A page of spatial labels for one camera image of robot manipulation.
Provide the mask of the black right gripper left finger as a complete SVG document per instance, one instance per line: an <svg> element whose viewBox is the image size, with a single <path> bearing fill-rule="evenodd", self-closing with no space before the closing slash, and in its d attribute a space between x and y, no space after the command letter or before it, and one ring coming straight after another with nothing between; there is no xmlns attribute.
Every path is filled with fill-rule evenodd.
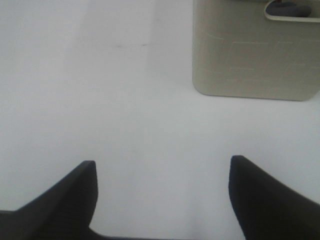
<svg viewBox="0 0 320 240"><path fill-rule="evenodd" d="M98 200L96 163L84 161L54 186L0 221L2 240L91 240Z"/></svg>

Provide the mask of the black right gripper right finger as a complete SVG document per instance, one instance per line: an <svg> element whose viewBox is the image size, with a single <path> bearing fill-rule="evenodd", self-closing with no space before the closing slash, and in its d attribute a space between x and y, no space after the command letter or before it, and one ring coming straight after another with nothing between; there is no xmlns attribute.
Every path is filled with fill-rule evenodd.
<svg viewBox="0 0 320 240"><path fill-rule="evenodd" d="M230 160L228 193L247 240L320 238L320 205L242 155Z"/></svg>

